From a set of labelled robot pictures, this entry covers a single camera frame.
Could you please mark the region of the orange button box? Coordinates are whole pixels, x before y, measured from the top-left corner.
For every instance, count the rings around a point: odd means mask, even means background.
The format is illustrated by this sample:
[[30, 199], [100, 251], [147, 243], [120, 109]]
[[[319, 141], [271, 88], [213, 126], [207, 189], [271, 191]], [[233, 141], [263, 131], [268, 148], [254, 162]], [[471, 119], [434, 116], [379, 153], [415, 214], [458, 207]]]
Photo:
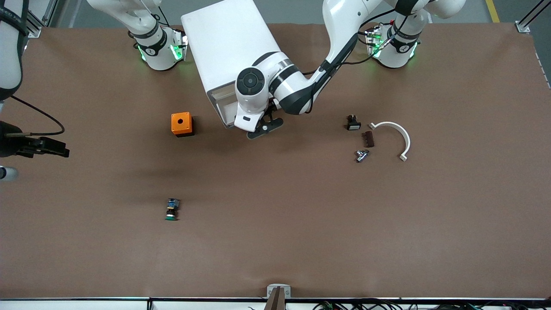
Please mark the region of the orange button box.
[[190, 112], [180, 112], [171, 115], [171, 132], [173, 135], [188, 137], [195, 135], [194, 118]]

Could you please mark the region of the aluminium frame post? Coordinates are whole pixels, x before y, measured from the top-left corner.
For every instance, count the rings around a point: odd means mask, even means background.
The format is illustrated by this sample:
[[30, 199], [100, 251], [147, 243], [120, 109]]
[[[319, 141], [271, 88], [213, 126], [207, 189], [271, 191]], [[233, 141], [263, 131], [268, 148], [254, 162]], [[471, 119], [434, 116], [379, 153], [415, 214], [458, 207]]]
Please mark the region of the aluminium frame post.
[[27, 28], [29, 38], [38, 38], [43, 27], [53, 23], [59, 0], [24, 0], [28, 4]]
[[529, 33], [530, 24], [542, 14], [549, 6], [551, 6], [551, 0], [539, 0], [539, 2], [521, 19], [515, 21], [516, 29], [519, 33]]

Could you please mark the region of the metal table edge bracket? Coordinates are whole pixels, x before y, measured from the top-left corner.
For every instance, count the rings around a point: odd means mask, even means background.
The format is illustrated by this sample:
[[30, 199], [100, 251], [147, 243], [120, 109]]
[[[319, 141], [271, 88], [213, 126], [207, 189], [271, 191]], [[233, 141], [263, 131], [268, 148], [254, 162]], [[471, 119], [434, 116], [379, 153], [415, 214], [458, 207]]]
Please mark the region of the metal table edge bracket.
[[279, 290], [279, 295], [284, 296], [285, 299], [292, 298], [291, 286], [288, 284], [270, 284], [267, 286], [267, 298], [270, 297], [273, 291]]

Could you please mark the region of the white curved plastic arc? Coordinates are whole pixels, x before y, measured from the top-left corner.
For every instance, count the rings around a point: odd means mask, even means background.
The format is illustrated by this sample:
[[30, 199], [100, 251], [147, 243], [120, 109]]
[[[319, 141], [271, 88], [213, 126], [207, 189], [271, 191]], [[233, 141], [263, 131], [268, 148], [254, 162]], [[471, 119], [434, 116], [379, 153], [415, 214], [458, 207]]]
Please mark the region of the white curved plastic arc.
[[387, 127], [392, 128], [392, 129], [395, 129], [396, 131], [398, 131], [402, 135], [402, 137], [405, 140], [405, 149], [399, 155], [399, 158], [401, 159], [401, 161], [407, 161], [407, 159], [408, 159], [407, 153], [411, 148], [411, 137], [410, 137], [409, 133], [407, 132], [407, 130], [403, 126], [401, 126], [400, 124], [395, 123], [395, 122], [389, 122], [389, 121], [379, 122], [377, 124], [371, 122], [369, 124], [369, 127], [373, 130], [378, 129], [379, 127], [383, 127], [383, 126], [387, 126]]

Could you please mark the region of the brown bar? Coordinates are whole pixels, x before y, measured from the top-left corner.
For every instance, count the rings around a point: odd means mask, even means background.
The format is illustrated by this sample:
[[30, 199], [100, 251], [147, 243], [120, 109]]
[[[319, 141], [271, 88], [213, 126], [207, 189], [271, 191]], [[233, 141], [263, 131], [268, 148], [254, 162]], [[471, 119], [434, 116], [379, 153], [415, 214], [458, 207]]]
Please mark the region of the brown bar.
[[286, 299], [284, 296], [279, 295], [279, 290], [273, 291], [263, 310], [287, 310], [286, 309]]

